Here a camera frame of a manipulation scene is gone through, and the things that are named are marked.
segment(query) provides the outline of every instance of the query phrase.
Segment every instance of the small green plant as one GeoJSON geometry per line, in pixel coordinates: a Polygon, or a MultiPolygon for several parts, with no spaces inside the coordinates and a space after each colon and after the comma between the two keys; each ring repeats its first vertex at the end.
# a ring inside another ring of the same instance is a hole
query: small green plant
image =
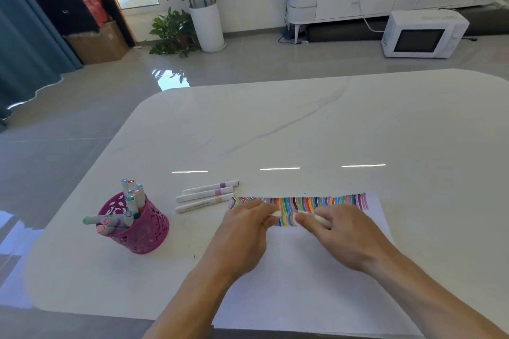
{"type": "Polygon", "coordinates": [[[178,53],[181,58],[187,57],[191,51],[200,49],[191,15],[168,9],[168,15],[159,15],[152,23],[152,35],[159,36],[163,41],[156,44],[150,53],[157,55],[178,53]]]}

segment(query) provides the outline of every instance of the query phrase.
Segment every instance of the person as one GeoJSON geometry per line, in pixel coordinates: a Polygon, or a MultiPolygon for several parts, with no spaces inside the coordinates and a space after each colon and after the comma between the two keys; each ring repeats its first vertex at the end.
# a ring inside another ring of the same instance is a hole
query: person
{"type": "MultiPolygon", "coordinates": [[[[226,291],[262,258],[267,229],[278,221],[270,215],[276,210],[254,200],[226,212],[202,259],[143,339],[205,338],[226,291]]],[[[355,205],[329,205],[315,213],[331,221],[332,229],[310,214],[298,213],[296,220],[334,259],[374,278],[426,338],[509,338],[399,252],[355,205]]]]}

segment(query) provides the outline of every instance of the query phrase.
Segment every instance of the person's left hand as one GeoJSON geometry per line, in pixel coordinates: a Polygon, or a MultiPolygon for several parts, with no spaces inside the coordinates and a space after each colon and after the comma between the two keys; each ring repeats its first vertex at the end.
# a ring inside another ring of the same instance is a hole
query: person's left hand
{"type": "Polygon", "coordinates": [[[267,248],[267,229],[279,220],[270,215],[277,210],[274,204],[253,200],[226,212],[202,262],[232,282],[255,269],[267,248]]]}

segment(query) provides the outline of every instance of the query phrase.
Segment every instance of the cabinet leg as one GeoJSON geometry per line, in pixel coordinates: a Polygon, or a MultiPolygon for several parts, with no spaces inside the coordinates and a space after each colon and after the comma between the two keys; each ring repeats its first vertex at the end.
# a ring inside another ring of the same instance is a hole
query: cabinet leg
{"type": "Polygon", "coordinates": [[[294,44],[297,44],[297,38],[299,37],[299,28],[300,28],[300,24],[296,24],[295,25],[295,41],[294,41],[294,44]]]}

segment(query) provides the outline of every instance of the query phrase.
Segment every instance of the gray tile floor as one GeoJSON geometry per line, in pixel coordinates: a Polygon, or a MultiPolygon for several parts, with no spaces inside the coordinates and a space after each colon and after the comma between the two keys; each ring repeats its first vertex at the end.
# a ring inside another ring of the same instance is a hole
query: gray tile floor
{"type": "MultiPolygon", "coordinates": [[[[277,39],[275,34],[231,38],[219,53],[192,53],[186,59],[149,55],[148,48],[131,50],[119,62],[64,75],[63,82],[15,108],[9,128],[0,133],[2,338],[134,339],[151,324],[38,310],[26,295],[22,279],[33,241],[137,104],[151,95],[189,86],[438,68],[476,70],[509,79],[509,36],[462,40],[448,60],[385,59],[375,41],[294,46],[279,44],[277,39]]],[[[213,337],[316,336],[216,330],[213,337]]]]}

